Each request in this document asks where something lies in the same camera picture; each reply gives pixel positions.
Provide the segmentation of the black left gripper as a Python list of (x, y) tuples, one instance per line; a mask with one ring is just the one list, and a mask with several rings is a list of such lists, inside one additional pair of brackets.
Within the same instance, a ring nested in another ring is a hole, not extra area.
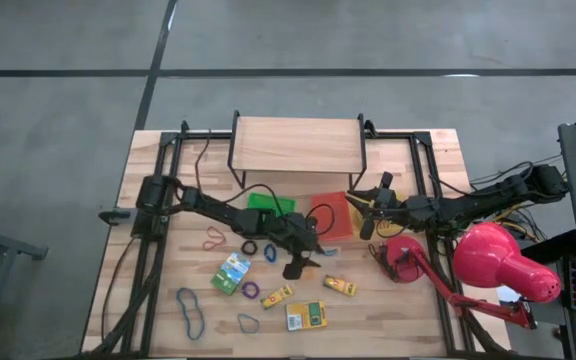
[(310, 258), (312, 252), (325, 254), (314, 232), (315, 224), (299, 213), (289, 213), (271, 221), (271, 242), (292, 256), (282, 273), (286, 280), (298, 280), (305, 267), (320, 267)]

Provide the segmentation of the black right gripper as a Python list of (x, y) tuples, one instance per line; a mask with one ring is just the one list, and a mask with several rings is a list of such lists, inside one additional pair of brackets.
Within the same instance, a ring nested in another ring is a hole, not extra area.
[(393, 175), (388, 172), (382, 174), (378, 186), (371, 190), (348, 190), (345, 199), (363, 218), (360, 238), (369, 240), (375, 229), (375, 220), (389, 220), (399, 209), (400, 202), (395, 192), (390, 188)]

